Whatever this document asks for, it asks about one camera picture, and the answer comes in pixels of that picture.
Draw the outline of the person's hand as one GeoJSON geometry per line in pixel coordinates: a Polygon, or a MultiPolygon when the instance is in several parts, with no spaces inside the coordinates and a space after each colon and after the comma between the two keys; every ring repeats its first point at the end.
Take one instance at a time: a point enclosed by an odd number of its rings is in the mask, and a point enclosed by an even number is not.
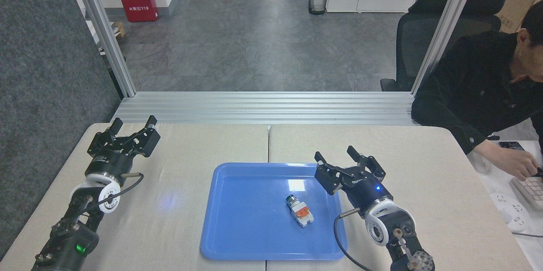
{"type": "Polygon", "coordinates": [[[538,173],[539,164],[535,157],[527,151],[496,147],[490,161],[501,171],[525,181],[538,173]]]}

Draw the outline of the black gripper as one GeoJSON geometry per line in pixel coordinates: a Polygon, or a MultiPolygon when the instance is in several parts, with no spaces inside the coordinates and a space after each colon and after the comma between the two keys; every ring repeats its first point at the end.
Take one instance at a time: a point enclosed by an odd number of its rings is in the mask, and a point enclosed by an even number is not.
{"type": "Polygon", "coordinates": [[[149,116],[144,128],[122,140],[122,154],[97,154],[100,151],[118,150],[115,146],[116,134],[120,131],[123,122],[120,118],[115,118],[111,126],[106,128],[104,132],[97,132],[91,141],[87,153],[93,157],[85,171],[85,176],[98,174],[110,177],[117,182],[124,182],[126,178],[121,175],[130,173],[133,166],[133,156],[150,157],[161,139],[155,128],[156,124],[156,117],[149,116]]]}
{"type": "Polygon", "coordinates": [[[394,197],[378,181],[384,180],[386,172],[373,156],[364,156],[352,145],[347,148],[347,153],[357,163],[357,172],[361,176],[367,176],[371,173],[374,177],[352,179],[355,177],[355,173],[347,168],[328,164],[321,153],[317,151],[314,155],[317,163],[314,178],[328,195],[333,196],[337,190],[342,189],[351,205],[354,208],[360,208],[358,214],[364,218],[367,211],[377,201],[394,200],[394,197]]]}

